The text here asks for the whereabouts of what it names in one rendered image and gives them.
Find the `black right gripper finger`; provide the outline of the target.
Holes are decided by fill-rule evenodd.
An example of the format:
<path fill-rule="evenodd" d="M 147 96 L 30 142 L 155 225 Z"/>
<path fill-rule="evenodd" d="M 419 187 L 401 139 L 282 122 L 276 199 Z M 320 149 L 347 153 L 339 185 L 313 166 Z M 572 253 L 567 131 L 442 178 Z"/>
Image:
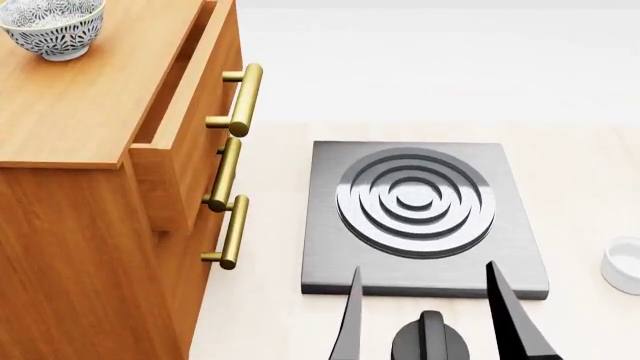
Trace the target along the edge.
<path fill-rule="evenodd" d="M 558 360 L 497 263 L 485 266 L 487 296 L 500 360 Z"/>

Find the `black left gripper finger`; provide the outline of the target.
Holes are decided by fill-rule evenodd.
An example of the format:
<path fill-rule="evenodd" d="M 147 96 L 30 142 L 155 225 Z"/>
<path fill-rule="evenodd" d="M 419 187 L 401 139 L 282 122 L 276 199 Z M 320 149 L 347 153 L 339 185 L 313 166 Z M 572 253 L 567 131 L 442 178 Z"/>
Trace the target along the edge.
<path fill-rule="evenodd" d="M 344 308 L 339 333 L 328 360 L 360 360 L 363 287 L 357 266 Z"/>

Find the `grey stove burner plate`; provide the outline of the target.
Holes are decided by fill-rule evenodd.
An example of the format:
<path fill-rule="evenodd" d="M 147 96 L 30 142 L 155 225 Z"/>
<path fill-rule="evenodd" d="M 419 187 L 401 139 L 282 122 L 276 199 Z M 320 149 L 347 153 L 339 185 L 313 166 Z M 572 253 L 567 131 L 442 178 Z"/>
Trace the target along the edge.
<path fill-rule="evenodd" d="M 482 298 L 496 263 L 520 299 L 550 286 L 503 146 L 318 141 L 301 270 L 306 294 Z"/>

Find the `wooden cabinet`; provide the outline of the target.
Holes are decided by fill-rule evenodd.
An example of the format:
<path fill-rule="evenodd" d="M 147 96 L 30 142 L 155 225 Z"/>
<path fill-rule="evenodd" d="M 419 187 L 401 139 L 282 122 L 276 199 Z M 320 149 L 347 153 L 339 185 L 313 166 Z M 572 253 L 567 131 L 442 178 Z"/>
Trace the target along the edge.
<path fill-rule="evenodd" d="M 231 212 L 155 231 L 129 149 L 202 0 L 106 0 L 87 53 L 0 35 L 0 360 L 188 360 Z"/>

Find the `white blue patterned bowl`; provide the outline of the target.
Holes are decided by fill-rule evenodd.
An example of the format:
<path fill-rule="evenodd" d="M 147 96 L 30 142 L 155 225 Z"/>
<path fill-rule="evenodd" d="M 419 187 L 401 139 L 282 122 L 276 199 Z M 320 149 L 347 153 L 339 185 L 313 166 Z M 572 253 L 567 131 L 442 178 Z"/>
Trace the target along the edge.
<path fill-rule="evenodd" d="M 19 47 L 51 62 L 83 56 L 98 37 L 106 0 L 6 0 L 0 29 Z"/>

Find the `black stove knob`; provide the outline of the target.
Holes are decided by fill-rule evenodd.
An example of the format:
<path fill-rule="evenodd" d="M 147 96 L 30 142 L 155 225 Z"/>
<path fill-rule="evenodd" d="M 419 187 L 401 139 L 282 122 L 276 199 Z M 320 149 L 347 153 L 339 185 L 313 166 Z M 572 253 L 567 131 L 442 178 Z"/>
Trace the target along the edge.
<path fill-rule="evenodd" d="M 462 336 L 444 323 L 439 311 L 423 311 L 395 335 L 391 360 L 470 360 Z"/>

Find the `white ramekin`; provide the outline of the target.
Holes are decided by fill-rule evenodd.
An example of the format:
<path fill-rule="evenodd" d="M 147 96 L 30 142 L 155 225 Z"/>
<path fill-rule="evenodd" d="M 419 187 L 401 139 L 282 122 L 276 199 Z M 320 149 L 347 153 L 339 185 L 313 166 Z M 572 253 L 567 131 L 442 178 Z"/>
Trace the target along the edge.
<path fill-rule="evenodd" d="M 640 296 L 640 238 L 613 239 L 604 250 L 600 272 L 611 287 Z"/>

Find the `open wooden drawer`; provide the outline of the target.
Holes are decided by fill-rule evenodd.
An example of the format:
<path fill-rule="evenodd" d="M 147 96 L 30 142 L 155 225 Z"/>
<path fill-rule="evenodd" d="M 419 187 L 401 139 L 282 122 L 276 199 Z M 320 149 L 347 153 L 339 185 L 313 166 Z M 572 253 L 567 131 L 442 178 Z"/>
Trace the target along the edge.
<path fill-rule="evenodd" d="M 152 230 L 190 230 L 227 137 L 205 125 L 225 116 L 243 67 L 235 0 L 202 0 L 129 149 Z"/>

